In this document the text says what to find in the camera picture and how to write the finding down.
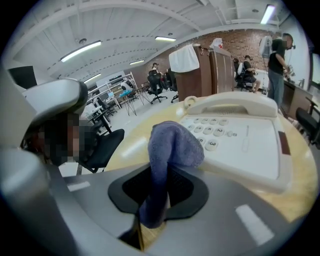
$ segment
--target beige desk surface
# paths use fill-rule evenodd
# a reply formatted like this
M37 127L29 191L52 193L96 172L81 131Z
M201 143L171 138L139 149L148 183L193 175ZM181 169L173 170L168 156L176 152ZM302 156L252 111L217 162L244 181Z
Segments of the beige desk surface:
M178 122L186 114L183 101L141 122L119 145L106 171L149 162L147 145L153 125L164 121ZM318 174L314 157L297 129L284 117L284 127L293 160L292 187L283 194L254 191L278 209L289 221L309 212L318 194Z

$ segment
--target telephone keypad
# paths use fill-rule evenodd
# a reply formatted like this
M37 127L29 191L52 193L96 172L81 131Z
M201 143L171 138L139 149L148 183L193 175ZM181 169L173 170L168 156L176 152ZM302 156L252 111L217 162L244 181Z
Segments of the telephone keypad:
M193 124L190 124L190 125L188 125L186 128L187 128L189 131L192 131L192 130L195 128L195 126L194 126Z
M195 132L195 133L200 133L200 132L202 132L203 129L204 129L204 127L201 126L201 125L199 125L199 126L197 126L197 127L194 129L194 132Z
M194 121L193 121L193 122L194 122L195 124L198 124L198 123L200 123L200 122L201 122L201 120L202 120L202 118L196 118L196 119L194 119Z
M224 135L224 133L225 133L225 129L219 127L219 128L214 130L213 135L217 136L217 137L220 137L220 136Z
M226 126L227 124L228 124L228 119L221 119L220 121L219 121L219 125L221 125L221 126Z
M217 118L212 118L210 120L210 125L216 125L218 123L218 119Z
M201 124L206 125L207 123L209 123L209 118L202 119Z
M206 139L204 137L199 137L197 140L201 143L201 145L205 144L206 142Z
M213 132L213 130L214 130L214 128L211 127L211 126L209 126L209 127L205 128L205 129L203 130L203 134L209 135L210 133Z
M215 151L218 147L218 141L215 139L210 139L205 145L205 149L208 151Z

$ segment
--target white telephone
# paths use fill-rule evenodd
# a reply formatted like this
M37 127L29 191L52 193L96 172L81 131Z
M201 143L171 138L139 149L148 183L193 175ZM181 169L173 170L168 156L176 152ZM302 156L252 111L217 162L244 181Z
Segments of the white telephone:
M190 96L184 107L187 115L180 123L204 149L200 168L257 190L282 193L290 186L292 158L272 99L233 91Z

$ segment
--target blue cloth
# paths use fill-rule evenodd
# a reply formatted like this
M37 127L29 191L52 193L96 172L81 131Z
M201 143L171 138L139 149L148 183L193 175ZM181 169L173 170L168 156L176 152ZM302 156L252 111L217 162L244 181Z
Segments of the blue cloth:
M168 164L198 167L204 160L200 142L177 122L165 121L153 126L148 144L151 189L139 209L140 222L153 229L161 225L167 210Z

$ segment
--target wooden cabinet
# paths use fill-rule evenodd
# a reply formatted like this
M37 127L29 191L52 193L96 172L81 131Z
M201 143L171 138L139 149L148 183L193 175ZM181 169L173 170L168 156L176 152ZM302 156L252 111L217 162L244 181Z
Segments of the wooden cabinet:
M188 96L204 97L212 94L209 52L197 46L194 47L194 51L200 68L174 74L180 102Z
M234 87L234 68L231 53L214 46L210 50L212 94L231 92Z

